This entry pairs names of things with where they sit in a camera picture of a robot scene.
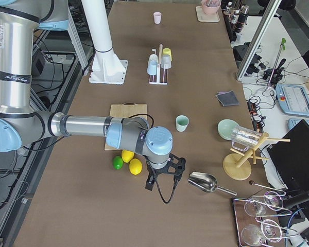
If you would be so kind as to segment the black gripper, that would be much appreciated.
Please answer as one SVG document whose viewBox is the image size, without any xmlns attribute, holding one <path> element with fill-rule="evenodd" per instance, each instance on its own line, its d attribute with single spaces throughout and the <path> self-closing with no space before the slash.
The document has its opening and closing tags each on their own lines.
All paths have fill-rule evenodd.
<svg viewBox="0 0 309 247">
<path fill-rule="evenodd" d="M 155 168 L 154 165 L 147 164 L 147 170 L 149 171 L 148 178 L 146 180 L 145 189 L 153 190 L 153 185 L 155 183 L 155 177 L 152 173 L 156 175 L 169 174 L 174 176 L 174 185 L 178 185 L 182 178 L 183 172 L 185 171 L 186 159 L 183 157 L 177 157 L 170 153 L 167 163 L 162 168 Z"/>
</svg>

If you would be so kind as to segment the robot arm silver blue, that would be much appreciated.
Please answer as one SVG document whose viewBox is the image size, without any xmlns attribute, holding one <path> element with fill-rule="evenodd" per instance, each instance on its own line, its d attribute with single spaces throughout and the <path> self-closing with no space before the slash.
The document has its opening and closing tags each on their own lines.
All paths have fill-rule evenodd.
<svg viewBox="0 0 309 247">
<path fill-rule="evenodd" d="M 168 129 L 150 127 L 144 117 L 72 116 L 31 107 L 33 32 L 67 30 L 68 13 L 67 1 L 0 1 L 0 152 L 53 136 L 101 136 L 113 148 L 144 156 L 147 189 L 170 168 L 178 184 L 185 159 L 171 153 L 173 136 Z"/>
</svg>

